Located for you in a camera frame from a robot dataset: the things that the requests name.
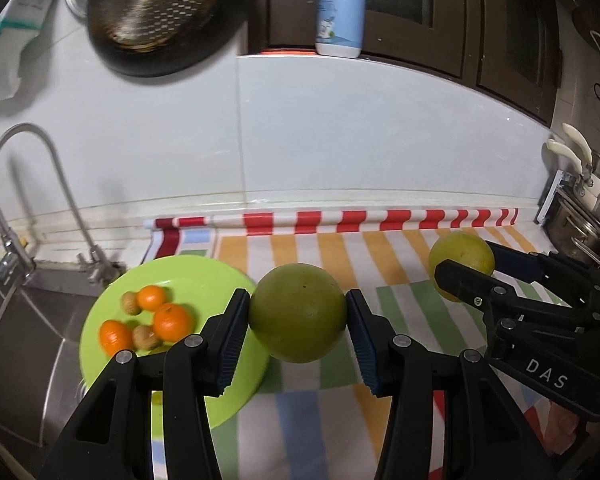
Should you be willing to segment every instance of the stainless steel sink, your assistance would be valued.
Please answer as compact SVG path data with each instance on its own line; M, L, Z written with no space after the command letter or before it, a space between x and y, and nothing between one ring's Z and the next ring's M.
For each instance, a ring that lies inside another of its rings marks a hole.
M100 290L78 270L19 281L0 286L0 444L35 478L84 395L78 342Z

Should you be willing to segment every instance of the screw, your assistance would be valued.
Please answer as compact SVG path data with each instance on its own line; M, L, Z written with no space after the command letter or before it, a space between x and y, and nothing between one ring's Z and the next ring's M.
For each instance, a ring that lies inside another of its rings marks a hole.
M184 339L184 345L188 346L189 348L195 348L196 346L200 346L202 345L202 336L198 335L198 334L192 334L192 335L188 335L185 339Z
M505 317L500 320L500 325L506 330L513 330L516 327L516 322L509 317Z
M123 365L131 361L133 356L134 355L129 350L122 350L116 354L116 361Z
M394 336L394 344L400 348L408 348L411 346L411 338L408 335L398 334Z
M470 363L477 363L482 357L480 355L480 352L478 352L477 350L473 350L473 349L465 350L462 353L462 356Z

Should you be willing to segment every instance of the green plate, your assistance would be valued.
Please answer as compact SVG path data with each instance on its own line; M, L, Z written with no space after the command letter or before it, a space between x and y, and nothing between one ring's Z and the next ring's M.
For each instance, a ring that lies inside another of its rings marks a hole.
M107 319L117 319L129 326L151 324L152 312L143 311L138 316L122 312L120 296L128 290L138 291L152 284L165 287L169 301L189 309L195 320L194 332L200 332L209 317L224 312L236 288L244 288L250 294L254 290L253 282L239 270L202 256L167 256L131 269L102 293L84 323L80 337L80 369L87 387L94 383L109 362L109 357L98 343L100 325ZM138 351L138 355L147 353ZM217 399L205 397L212 428L234 416L247 403L259 386L268 361L267 352L251 330L247 330L232 384ZM161 398L157 394L152 397L153 438L162 437Z

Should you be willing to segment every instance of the faucet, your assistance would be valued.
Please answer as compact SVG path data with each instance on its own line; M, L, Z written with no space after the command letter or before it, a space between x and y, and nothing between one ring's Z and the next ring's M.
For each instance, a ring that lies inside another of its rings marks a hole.
M89 246L90 261L87 261L82 254L78 254L78 262L82 270L89 272L89 280L93 284L108 285L113 282L121 273L121 271L112 264L106 257L102 248L96 245L87 230L87 227L82 220L82 216L75 205L74 197L71 194L71 190L67 183L60 159L58 157L58 151L54 146L51 138L46 134L44 130L36 126L35 124L22 123L16 124L9 128L0 136L0 150L5 143L11 139L11 137L19 134L20 132L29 132L37 136L43 144L46 146L49 155L51 156L51 162L56 170L56 176L60 182L60 187L69 205L71 213L74 215L75 221L78 224L78 228L82 233L82 236L87 241ZM7 283L16 269L18 264L24 272L25 279L30 278L33 272L36 270L36 264L33 258L29 256L24 246L22 245L18 235L11 229L9 223L2 210L0 209L0 238L5 249L5 255L0 260L0 280L3 283Z

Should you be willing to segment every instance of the plastic bottle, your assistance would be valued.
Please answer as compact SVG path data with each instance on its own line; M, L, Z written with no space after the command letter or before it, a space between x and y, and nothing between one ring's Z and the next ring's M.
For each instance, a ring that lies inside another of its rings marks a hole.
M358 57L362 50L365 0L318 0L318 54Z

